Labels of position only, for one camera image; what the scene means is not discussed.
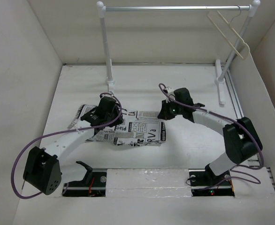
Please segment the newspaper print trousers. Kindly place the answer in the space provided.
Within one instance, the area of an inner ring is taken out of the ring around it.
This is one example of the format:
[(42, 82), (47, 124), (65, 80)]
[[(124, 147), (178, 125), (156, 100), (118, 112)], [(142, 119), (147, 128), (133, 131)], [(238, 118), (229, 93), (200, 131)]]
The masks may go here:
[(161, 145), (166, 141), (164, 120), (158, 119), (157, 111), (133, 111), (123, 108), (123, 123), (105, 127), (85, 142), (107, 142), (115, 146)]

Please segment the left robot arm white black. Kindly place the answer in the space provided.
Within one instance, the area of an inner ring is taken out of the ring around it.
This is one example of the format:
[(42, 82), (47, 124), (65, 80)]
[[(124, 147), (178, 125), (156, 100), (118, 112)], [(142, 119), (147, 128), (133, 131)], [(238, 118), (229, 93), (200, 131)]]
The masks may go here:
[(52, 144), (29, 151), (23, 179), (45, 195), (52, 194), (61, 183), (77, 181), (82, 186), (89, 185), (92, 182), (92, 167), (76, 161), (61, 168), (62, 162), (86, 140), (122, 122), (120, 101), (110, 93), (101, 95), (99, 105), (81, 116), (76, 128), (61, 131), (61, 137)]

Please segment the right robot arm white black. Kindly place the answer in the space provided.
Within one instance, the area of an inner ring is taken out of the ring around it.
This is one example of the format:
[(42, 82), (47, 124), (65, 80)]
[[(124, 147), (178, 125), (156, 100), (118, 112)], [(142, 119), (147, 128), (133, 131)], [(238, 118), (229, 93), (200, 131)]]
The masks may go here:
[(229, 170), (243, 166), (243, 162), (258, 154), (262, 156), (262, 143), (247, 117), (234, 120), (205, 109), (204, 104), (194, 103), (187, 88), (172, 89), (159, 83), (165, 95), (158, 119), (172, 120), (181, 115), (194, 124), (205, 126), (223, 137), (225, 152), (205, 166), (204, 173), (196, 176), (193, 186), (214, 187), (229, 181)]

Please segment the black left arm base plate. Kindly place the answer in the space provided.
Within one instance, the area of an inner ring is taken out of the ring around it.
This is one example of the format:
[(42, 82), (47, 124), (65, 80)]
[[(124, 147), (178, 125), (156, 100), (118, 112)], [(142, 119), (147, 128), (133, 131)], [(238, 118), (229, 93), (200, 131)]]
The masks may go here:
[(64, 197), (105, 197), (106, 196), (107, 169), (94, 169), (88, 184), (83, 181), (72, 181), (64, 184), (62, 196)]

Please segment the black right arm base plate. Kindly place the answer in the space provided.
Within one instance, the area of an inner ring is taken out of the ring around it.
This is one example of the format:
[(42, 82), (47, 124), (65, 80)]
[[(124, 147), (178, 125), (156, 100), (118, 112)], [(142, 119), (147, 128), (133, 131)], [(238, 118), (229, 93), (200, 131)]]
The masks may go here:
[(192, 197), (235, 196), (231, 182), (225, 180), (229, 171), (219, 176), (210, 175), (205, 169), (189, 169), (188, 172), (186, 184), (191, 187)]

